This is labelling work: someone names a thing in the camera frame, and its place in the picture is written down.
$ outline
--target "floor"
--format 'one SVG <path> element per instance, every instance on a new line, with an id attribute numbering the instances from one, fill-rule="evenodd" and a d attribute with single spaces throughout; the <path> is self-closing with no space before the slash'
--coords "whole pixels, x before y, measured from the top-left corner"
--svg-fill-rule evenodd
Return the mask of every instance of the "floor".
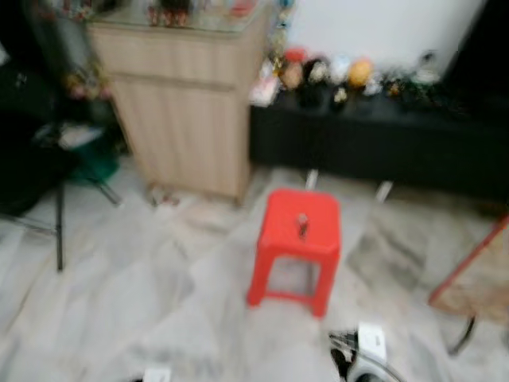
<path id="1" fill-rule="evenodd" d="M 128 381 L 169 365 L 173 381 L 338 380 L 327 332 L 359 321 L 386 332 L 389 363 L 408 382 L 509 380 L 504 328 L 482 323 L 457 358 L 445 349 L 463 329 L 425 304 L 427 294 L 490 230 L 469 201 L 321 176 L 341 203 L 343 257 L 326 318 L 291 302 L 249 310 L 245 294 L 267 195 L 303 188 L 297 171 L 257 170 L 243 207 L 177 193 L 151 208 L 130 159 L 111 185 L 66 188 L 67 267 L 56 273 L 52 237 L 0 224 L 0 381 Z M 53 217 L 47 197 L 30 213 Z M 306 268 L 282 262 L 281 288 L 302 288 Z"/>

